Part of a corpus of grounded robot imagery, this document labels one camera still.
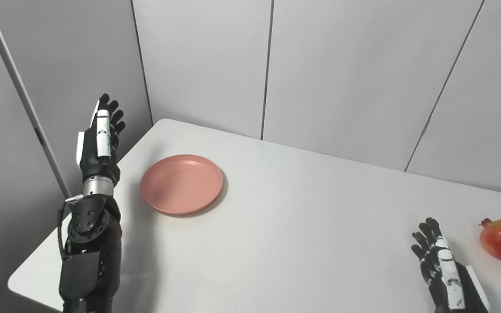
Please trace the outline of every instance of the robotic hand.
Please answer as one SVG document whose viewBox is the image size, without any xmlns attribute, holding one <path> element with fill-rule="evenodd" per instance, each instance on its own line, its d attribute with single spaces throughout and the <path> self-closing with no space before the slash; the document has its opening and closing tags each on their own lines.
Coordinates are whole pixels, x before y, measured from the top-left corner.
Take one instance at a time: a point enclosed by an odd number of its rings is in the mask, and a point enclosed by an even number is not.
<svg viewBox="0 0 501 313">
<path fill-rule="evenodd" d="M 473 268 L 456 262 L 434 218 L 420 223 L 411 246 L 436 305 L 435 313 L 489 313 L 487 297 Z"/>
<path fill-rule="evenodd" d="M 120 121 L 119 103 L 104 93 L 96 104 L 89 129 L 79 133 L 77 164 L 84 182 L 83 194 L 65 200 L 57 228 L 62 258 L 59 293 L 64 313 L 110 313 L 119 288 L 121 267 L 121 214 L 113 189 L 121 171 L 117 166 Z M 61 226 L 66 204 L 71 221 L 62 243 Z"/>
</svg>

